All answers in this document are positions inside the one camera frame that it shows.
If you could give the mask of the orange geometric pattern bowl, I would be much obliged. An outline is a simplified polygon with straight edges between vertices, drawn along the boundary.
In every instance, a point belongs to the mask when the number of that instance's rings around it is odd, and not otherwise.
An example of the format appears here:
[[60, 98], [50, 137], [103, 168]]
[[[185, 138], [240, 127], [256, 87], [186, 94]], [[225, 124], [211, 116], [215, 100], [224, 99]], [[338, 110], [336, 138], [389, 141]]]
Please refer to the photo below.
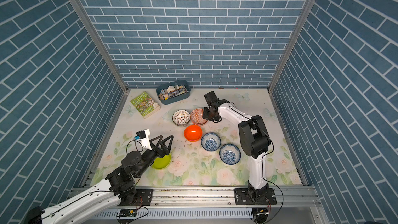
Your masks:
[[190, 120], [195, 125], [204, 125], [207, 123], [208, 120], [203, 118], [204, 110], [202, 108], [194, 109], [190, 114]]

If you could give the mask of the brown lattice bowl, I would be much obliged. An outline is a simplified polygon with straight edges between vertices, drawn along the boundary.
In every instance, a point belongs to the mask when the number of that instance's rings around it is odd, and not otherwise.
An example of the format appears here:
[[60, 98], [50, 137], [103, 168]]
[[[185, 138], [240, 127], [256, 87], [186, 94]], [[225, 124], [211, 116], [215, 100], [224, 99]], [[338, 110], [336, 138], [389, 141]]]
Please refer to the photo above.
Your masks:
[[177, 110], [172, 116], [172, 121], [179, 127], [186, 126], [190, 122], [190, 113], [187, 110]]

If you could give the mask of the blue floral bowl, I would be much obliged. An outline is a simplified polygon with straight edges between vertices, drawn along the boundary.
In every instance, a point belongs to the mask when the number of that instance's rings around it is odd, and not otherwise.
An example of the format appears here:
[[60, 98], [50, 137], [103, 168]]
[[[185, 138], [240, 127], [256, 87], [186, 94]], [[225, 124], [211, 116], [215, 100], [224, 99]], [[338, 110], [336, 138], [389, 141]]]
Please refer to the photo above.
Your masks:
[[234, 144], [224, 144], [220, 147], [219, 156], [223, 163], [235, 165], [241, 159], [241, 152]]
[[202, 136], [201, 145], [206, 151], [216, 151], [221, 146], [221, 138], [214, 132], [206, 133]]

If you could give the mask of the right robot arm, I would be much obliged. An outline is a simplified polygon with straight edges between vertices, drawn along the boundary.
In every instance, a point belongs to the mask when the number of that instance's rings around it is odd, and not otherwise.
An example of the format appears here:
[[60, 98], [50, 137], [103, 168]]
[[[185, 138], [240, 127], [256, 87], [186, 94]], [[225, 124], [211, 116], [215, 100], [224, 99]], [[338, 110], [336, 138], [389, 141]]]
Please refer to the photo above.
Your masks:
[[263, 159], [266, 158], [272, 141], [261, 116], [251, 116], [238, 110], [231, 102], [213, 102], [203, 110], [203, 119], [212, 122], [228, 120], [237, 125], [240, 146], [248, 156], [249, 180], [248, 195], [258, 202], [269, 189], [265, 179]]

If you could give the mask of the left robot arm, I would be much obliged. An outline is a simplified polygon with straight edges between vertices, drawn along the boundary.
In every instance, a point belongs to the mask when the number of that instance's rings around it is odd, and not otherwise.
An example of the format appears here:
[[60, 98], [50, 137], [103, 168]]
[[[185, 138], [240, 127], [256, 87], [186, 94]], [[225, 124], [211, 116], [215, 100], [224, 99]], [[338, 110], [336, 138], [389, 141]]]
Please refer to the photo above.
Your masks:
[[84, 192], [46, 209], [40, 206], [27, 212], [24, 224], [81, 224], [92, 216], [120, 204], [136, 201], [136, 179], [150, 168], [156, 158], [170, 154], [174, 137], [158, 136], [149, 140], [144, 153], [129, 152], [121, 166]]

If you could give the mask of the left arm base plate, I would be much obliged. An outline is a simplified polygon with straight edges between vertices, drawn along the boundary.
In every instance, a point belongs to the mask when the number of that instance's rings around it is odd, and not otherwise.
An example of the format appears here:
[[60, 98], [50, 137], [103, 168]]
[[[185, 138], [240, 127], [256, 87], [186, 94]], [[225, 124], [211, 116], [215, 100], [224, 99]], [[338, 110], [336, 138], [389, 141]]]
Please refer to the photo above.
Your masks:
[[153, 189], [136, 188], [133, 191], [122, 194], [119, 206], [150, 206], [153, 197]]

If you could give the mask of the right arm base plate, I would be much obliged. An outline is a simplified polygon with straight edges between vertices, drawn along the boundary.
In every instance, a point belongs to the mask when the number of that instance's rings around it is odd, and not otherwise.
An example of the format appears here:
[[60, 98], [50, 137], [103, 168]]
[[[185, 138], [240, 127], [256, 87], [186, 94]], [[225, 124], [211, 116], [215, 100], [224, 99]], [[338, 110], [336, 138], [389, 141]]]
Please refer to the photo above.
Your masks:
[[273, 188], [252, 190], [248, 188], [235, 188], [236, 205], [276, 205], [277, 199]]

